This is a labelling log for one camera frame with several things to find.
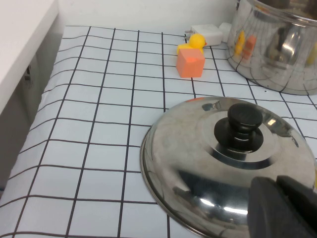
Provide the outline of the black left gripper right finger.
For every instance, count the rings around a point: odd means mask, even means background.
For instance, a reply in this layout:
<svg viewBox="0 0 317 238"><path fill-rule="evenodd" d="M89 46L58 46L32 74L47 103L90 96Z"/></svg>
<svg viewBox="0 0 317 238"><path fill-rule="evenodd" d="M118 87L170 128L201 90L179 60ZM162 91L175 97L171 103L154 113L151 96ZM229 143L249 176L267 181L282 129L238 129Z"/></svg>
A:
<svg viewBox="0 0 317 238"><path fill-rule="evenodd" d="M317 194L311 189L288 176L278 176L277 185L288 197L301 218L308 226L317 231Z"/></svg>

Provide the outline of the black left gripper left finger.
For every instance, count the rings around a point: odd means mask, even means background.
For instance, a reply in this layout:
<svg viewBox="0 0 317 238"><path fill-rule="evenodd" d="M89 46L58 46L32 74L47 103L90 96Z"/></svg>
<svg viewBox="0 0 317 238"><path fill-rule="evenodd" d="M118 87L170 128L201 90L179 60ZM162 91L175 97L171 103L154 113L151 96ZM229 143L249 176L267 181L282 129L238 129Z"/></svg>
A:
<svg viewBox="0 0 317 238"><path fill-rule="evenodd" d="M252 238L315 238L314 232L276 180L255 177L250 186L247 222Z"/></svg>

